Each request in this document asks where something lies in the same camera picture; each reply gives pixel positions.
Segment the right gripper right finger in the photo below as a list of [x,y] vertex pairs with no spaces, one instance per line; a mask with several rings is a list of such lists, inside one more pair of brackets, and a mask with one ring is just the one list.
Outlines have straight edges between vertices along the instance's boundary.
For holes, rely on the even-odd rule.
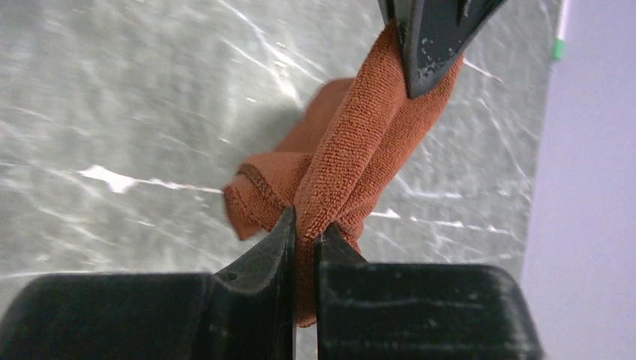
[[368,262],[314,242],[320,359],[543,359],[521,288],[492,265]]

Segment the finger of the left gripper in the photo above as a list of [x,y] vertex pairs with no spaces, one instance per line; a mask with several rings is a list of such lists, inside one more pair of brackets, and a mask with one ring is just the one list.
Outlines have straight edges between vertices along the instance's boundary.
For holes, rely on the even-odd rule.
[[410,99],[431,92],[505,0],[379,0],[396,22]]

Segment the brown towel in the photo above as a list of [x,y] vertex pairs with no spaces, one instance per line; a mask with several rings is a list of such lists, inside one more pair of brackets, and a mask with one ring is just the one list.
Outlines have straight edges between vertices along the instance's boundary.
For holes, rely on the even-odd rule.
[[303,119],[271,151],[247,157],[224,188],[236,235],[270,231],[296,212],[297,323],[316,320],[314,242],[336,224],[358,247],[364,221],[446,108],[463,62],[416,99],[407,96],[398,31],[387,25],[358,74],[326,83]]

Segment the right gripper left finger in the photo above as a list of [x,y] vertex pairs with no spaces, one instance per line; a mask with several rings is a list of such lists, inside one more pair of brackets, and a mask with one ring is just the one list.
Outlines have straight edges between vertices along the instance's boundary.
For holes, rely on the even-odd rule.
[[222,270],[46,274],[1,319],[3,359],[293,359],[296,214]]

